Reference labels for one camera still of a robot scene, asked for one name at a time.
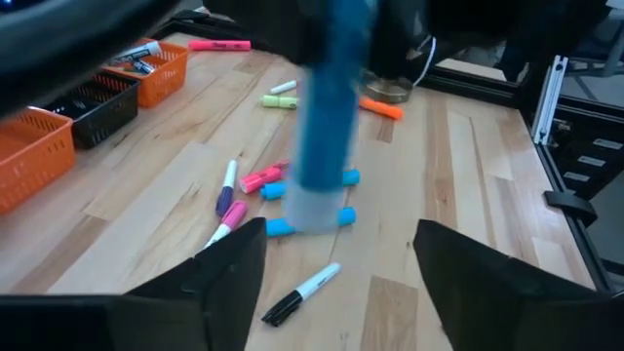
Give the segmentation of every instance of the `black basket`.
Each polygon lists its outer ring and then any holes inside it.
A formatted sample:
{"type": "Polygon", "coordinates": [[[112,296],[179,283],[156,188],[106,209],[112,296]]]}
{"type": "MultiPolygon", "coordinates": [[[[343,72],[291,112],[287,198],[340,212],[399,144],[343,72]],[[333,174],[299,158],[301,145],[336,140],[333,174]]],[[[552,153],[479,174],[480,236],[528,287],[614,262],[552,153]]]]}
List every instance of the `black basket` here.
{"type": "Polygon", "coordinates": [[[74,120],[71,133],[76,146],[89,149],[137,117],[139,84],[102,71],[44,108],[74,120]]]}

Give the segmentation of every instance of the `blue marker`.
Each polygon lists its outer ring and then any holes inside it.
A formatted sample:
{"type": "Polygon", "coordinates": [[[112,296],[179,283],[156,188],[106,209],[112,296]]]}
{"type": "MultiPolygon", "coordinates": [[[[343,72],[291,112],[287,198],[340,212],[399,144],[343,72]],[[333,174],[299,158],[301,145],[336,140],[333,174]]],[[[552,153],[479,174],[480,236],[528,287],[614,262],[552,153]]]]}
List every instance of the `blue marker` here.
{"type": "Polygon", "coordinates": [[[301,230],[335,227],[342,206],[342,171],[356,125],[357,82],[367,59],[374,5],[365,0],[328,3],[322,61],[308,70],[307,96],[297,113],[297,146],[291,161],[285,215],[301,230]]]}
{"type": "MultiPolygon", "coordinates": [[[[342,186],[351,186],[360,182],[360,171],[351,170],[342,174],[342,186]]],[[[264,200],[276,200],[286,195],[288,187],[283,181],[267,183],[260,189],[260,195],[264,200]]]]}
{"type": "MultiPolygon", "coordinates": [[[[338,213],[338,226],[353,224],[355,223],[355,220],[356,214],[353,208],[346,207],[338,213]]],[[[288,225],[284,218],[270,219],[266,221],[266,235],[269,238],[291,235],[296,232],[297,230],[288,225]]]]}

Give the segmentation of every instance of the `black bracket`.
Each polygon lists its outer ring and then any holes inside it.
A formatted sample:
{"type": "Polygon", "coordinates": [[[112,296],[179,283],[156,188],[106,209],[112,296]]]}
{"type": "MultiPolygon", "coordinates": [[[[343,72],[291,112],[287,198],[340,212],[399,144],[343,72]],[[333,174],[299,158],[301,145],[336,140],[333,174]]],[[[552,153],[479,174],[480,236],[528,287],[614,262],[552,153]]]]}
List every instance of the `black bracket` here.
{"type": "Polygon", "coordinates": [[[578,196],[558,191],[544,191],[544,198],[548,206],[562,209],[567,215],[579,218],[586,227],[598,218],[594,206],[578,196]]]}

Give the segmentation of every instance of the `blue marker cap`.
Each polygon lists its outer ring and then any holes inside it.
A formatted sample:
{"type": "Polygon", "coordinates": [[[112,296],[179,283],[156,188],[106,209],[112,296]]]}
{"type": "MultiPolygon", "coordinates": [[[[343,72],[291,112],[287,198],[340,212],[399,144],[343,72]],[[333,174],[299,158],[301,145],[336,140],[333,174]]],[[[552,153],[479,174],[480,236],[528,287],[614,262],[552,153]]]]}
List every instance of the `blue marker cap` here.
{"type": "Polygon", "coordinates": [[[290,235],[294,234],[294,232],[296,232],[296,230],[289,226],[283,218],[266,221],[266,236],[269,238],[290,235]]]}
{"type": "MultiPolygon", "coordinates": [[[[351,170],[342,174],[342,185],[351,186],[360,182],[360,171],[351,170]]],[[[287,186],[283,181],[266,183],[260,188],[260,196],[264,200],[277,200],[286,195],[287,186]]]]}
{"type": "MultiPolygon", "coordinates": [[[[357,216],[355,209],[346,207],[338,213],[338,226],[353,224],[357,216]]],[[[286,223],[283,218],[266,221],[266,235],[269,238],[294,234],[296,230],[286,223]]]]}
{"type": "Polygon", "coordinates": [[[360,171],[351,170],[342,174],[342,185],[351,186],[360,182],[360,171]]]}
{"type": "Polygon", "coordinates": [[[260,188],[260,196],[264,200],[279,199],[286,194],[286,184],[282,181],[266,183],[260,188]]]}

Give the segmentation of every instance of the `purple marker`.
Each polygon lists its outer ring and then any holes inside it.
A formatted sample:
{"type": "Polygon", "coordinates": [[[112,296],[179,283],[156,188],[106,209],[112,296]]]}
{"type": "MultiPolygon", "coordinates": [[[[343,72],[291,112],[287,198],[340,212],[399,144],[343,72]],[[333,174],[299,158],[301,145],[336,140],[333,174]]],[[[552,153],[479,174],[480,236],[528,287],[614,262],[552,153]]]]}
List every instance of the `purple marker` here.
{"type": "Polygon", "coordinates": [[[223,180],[223,188],[221,189],[221,194],[218,196],[218,200],[216,200],[216,208],[214,209],[218,216],[225,215],[227,209],[229,209],[232,204],[237,167],[238,165],[236,164],[236,160],[230,161],[227,165],[227,172],[225,173],[225,179],[223,180]]]}

